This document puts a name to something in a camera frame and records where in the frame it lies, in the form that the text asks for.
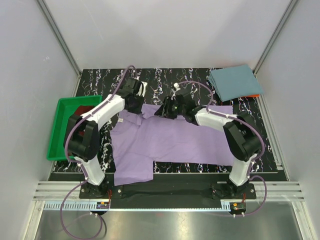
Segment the purple t shirt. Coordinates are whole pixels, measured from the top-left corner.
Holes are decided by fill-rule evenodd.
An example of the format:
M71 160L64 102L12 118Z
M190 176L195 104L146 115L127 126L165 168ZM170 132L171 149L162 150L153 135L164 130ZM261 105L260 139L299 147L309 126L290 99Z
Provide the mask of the purple t shirt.
M152 180L154 162L234 164L223 132L188 123L183 116L156 116L158 109L157 105L145 104L141 114L126 110L118 114L110 131L116 186Z

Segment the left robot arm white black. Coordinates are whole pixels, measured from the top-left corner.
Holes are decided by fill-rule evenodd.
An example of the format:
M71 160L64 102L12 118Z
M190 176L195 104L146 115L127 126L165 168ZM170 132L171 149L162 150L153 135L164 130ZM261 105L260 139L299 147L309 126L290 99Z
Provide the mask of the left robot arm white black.
M124 85L118 87L93 109L69 117L64 138L64 153L69 162L77 163L90 184L90 192L97 198L108 193L104 183L105 173L101 169L98 152L100 149L100 129L123 110L140 114L145 101L148 83L128 77Z

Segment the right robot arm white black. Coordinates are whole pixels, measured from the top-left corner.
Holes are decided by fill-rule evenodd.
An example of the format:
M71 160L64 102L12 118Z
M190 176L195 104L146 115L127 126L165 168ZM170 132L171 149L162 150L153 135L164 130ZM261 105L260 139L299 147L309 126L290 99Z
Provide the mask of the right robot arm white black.
M226 184L213 192L235 199L244 194L250 183L253 162L265 151L264 141L250 115L245 112L229 115L209 110L207 106L196 104L190 94L166 96L154 115L171 120L182 116L193 125L223 132L235 161Z

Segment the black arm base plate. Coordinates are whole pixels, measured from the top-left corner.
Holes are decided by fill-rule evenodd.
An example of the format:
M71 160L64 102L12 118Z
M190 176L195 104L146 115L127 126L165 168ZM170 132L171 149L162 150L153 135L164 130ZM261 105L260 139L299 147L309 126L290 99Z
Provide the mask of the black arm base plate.
M214 190L227 183L228 173L159 173L153 180L125 185L114 184L114 176L106 174L101 186L88 183L80 188L83 200L119 200L124 203L168 203L169 205L209 206L213 201L256 200L256 190L249 183L244 193L221 196Z

